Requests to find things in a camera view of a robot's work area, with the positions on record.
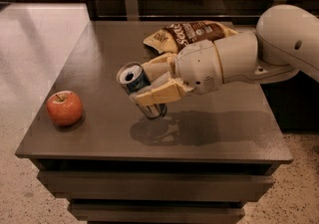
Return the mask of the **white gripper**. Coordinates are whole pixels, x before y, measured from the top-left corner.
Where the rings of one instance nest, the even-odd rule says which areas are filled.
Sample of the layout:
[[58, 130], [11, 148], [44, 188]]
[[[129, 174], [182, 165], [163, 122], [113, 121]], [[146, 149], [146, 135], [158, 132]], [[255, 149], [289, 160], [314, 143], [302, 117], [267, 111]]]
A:
[[168, 104], [179, 101], [188, 93], [197, 95], [217, 91], [222, 85], [221, 66], [214, 44], [203, 40], [189, 44], [177, 55], [165, 53], [142, 64], [153, 82], [170, 72], [181, 79], [169, 79], [163, 85], [133, 94], [133, 101], [141, 106]]

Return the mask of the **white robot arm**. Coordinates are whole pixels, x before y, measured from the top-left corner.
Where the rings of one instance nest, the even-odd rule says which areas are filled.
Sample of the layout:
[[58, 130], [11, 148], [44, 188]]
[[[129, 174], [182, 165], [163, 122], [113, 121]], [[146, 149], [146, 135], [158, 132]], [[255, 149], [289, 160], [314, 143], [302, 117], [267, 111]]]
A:
[[273, 6], [253, 32], [189, 44], [143, 68], [152, 84], [131, 95], [141, 107], [203, 95], [231, 82], [281, 82], [298, 72], [319, 81], [319, 19], [299, 7]]

